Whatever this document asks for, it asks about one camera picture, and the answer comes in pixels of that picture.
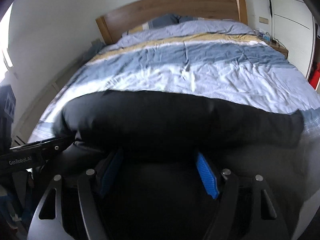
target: wooden headboard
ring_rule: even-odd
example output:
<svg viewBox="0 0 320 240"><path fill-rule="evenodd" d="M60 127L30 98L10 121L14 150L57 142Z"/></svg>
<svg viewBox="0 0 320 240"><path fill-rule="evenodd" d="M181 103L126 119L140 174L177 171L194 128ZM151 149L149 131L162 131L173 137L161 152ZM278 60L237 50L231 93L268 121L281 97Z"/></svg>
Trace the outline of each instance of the wooden headboard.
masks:
<svg viewBox="0 0 320 240"><path fill-rule="evenodd" d="M167 13L212 19L233 19L248 24L245 0L139 0L96 19L106 44L122 33Z"/></svg>

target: wooden nightstand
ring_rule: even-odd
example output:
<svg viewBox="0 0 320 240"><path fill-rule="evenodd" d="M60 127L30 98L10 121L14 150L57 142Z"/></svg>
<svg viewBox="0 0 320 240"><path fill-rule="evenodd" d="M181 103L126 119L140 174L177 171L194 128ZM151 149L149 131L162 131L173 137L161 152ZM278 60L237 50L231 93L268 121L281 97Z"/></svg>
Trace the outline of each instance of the wooden nightstand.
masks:
<svg viewBox="0 0 320 240"><path fill-rule="evenodd" d="M285 56L285 58L288 59L289 51L284 46L280 45L279 43L272 43L271 41L267 44L273 49L275 49L276 51L279 51L280 53L282 53Z"/></svg>

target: red cloth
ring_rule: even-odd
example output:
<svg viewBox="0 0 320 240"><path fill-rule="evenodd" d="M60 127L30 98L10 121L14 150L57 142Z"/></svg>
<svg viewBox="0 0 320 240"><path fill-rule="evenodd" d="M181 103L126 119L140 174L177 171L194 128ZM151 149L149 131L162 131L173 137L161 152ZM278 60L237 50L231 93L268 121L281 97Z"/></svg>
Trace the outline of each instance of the red cloth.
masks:
<svg viewBox="0 0 320 240"><path fill-rule="evenodd" d="M315 70L313 77L311 78L311 80L309 81L310 85L316 89L318 82L320 79L320 62L317 63L317 69Z"/></svg>

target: blue gripper pad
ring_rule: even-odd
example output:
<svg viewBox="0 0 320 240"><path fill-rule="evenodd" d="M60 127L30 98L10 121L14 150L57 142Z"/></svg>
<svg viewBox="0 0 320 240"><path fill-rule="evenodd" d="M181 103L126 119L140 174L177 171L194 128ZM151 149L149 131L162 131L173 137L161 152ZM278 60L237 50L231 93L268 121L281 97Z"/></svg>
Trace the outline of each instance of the blue gripper pad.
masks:
<svg viewBox="0 0 320 240"><path fill-rule="evenodd" d="M198 153L196 166L207 194L217 199L219 196L217 178L201 153Z"/></svg>
<svg viewBox="0 0 320 240"><path fill-rule="evenodd" d="M122 151L118 151L113 159L111 160L109 166L106 168L102 181L101 181L101 188L99 191L100 197L104 197L110 190L113 182L115 181L116 175L119 171L119 168L122 164L123 154Z"/></svg>

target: silver bolt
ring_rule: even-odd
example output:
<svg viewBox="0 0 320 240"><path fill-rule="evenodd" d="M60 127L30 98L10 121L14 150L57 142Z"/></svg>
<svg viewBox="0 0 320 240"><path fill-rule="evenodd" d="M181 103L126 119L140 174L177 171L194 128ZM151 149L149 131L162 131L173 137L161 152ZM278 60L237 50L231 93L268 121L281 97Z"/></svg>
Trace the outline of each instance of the silver bolt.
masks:
<svg viewBox="0 0 320 240"><path fill-rule="evenodd" d="M62 178L61 175L58 174L58 175L53 177L53 180L54 181L59 181L61 178Z"/></svg>
<svg viewBox="0 0 320 240"><path fill-rule="evenodd" d="M95 170L94 169L88 169L85 174L87 174L88 176L91 176L95 173Z"/></svg>
<svg viewBox="0 0 320 240"><path fill-rule="evenodd" d="M231 170L229 170L229 169L223 169L223 170L222 170L222 174L223 174L223 175L230 175L230 174L231 174Z"/></svg>
<svg viewBox="0 0 320 240"><path fill-rule="evenodd" d="M256 175L256 181L263 181L263 177L261 175Z"/></svg>

